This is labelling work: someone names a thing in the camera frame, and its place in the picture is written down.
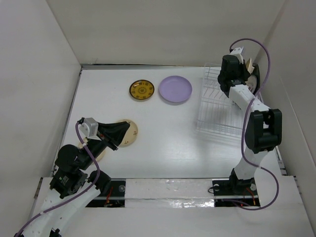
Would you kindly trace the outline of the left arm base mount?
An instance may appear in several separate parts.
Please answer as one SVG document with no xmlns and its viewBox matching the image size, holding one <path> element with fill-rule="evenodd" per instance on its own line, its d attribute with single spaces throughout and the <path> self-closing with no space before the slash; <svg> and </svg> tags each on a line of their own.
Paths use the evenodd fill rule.
<svg viewBox="0 0 316 237">
<path fill-rule="evenodd" d="M 106 193 L 100 194 L 86 207 L 120 208 L 125 207 L 126 179 L 114 179 Z"/>
</svg>

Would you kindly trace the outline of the bamboo weave pattern tray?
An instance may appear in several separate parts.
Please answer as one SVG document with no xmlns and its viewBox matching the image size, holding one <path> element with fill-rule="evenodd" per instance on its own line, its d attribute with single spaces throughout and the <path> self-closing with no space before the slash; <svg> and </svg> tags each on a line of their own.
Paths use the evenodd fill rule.
<svg viewBox="0 0 316 237">
<path fill-rule="evenodd" d="M 246 68 L 247 68 L 247 71 L 252 74 L 253 71 L 254 71 L 254 66 L 253 66 L 253 61 L 252 61 L 252 58 L 249 58 L 246 62 Z"/>
</svg>

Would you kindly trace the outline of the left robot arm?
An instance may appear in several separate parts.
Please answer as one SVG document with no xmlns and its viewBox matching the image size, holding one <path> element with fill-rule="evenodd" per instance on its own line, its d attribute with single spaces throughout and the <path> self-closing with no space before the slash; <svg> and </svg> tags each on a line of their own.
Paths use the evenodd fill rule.
<svg viewBox="0 0 316 237">
<path fill-rule="evenodd" d="M 58 152 L 46 198 L 37 215 L 17 233 L 17 237 L 62 237 L 79 213 L 97 196 L 110 191 L 111 178 L 101 171 L 97 157 L 113 151 L 123 141 L 130 124 L 99 123 L 81 118 L 75 125 L 81 147 L 67 144 Z"/>
</svg>

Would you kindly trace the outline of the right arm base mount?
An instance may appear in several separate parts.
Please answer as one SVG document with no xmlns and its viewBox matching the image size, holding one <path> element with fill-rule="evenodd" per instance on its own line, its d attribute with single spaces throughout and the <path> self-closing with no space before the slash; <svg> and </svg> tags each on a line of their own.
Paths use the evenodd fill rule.
<svg viewBox="0 0 316 237">
<path fill-rule="evenodd" d="M 239 180 L 232 172 L 229 178 L 213 179 L 208 192 L 214 195 L 215 207 L 260 207 L 254 178 Z"/>
</svg>

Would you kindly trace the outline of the white plate red characters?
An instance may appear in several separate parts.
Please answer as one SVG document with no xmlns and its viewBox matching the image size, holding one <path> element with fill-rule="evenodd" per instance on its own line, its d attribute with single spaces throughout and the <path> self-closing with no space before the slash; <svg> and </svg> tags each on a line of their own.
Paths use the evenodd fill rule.
<svg viewBox="0 0 316 237">
<path fill-rule="evenodd" d="M 256 91 L 256 88 L 257 88 L 257 84 L 258 84 L 258 80 L 256 78 L 255 75 L 251 75 L 247 82 L 246 82 L 247 86 L 248 86 L 248 89 L 253 93 L 255 94 L 255 91 Z"/>
</svg>

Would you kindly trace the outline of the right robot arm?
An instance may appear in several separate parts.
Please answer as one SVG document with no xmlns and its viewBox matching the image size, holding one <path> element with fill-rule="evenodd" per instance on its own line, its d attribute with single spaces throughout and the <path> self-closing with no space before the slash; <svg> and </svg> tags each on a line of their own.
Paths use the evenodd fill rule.
<svg viewBox="0 0 316 237">
<path fill-rule="evenodd" d="M 218 82 L 222 92 L 243 112 L 242 158 L 232 170 L 228 188 L 240 194 L 254 183 L 255 171 L 263 158 L 282 140 L 282 113 L 262 103 L 248 88 L 250 73 L 237 55 L 223 56 Z"/>
</svg>

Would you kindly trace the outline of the cream plate with motifs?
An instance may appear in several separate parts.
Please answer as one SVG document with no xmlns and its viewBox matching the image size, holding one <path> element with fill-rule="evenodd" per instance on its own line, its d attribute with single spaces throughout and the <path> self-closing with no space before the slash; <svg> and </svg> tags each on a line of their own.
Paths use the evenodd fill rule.
<svg viewBox="0 0 316 237">
<path fill-rule="evenodd" d="M 130 127 L 127 130 L 122 142 L 119 145 L 120 148 L 127 147 L 131 145 L 132 143 L 134 143 L 138 135 L 138 126 L 135 122 L 129 119 L 119 120 L 119 122 L 123 122 L 123 121 L 127 122 L 130 125 Z"/>
</svg>

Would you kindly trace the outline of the black floral square plate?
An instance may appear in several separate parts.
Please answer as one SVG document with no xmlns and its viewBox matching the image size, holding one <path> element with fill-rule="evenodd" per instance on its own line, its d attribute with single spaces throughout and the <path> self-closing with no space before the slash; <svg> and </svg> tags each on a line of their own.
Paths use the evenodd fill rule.
<svg viewBox="0 0 316 237">
<path fill-rule="evenodd" d="M 253 76 L 255 76 L 255 89 L 253 91 L 253 94 L 255 94 L 259 87 L 260 87 L 260 68 L 259 68 L 259 65 L 258 64 L 253 64 L 254 66 L 254 71 L 253 71 Z"/>
</svg>

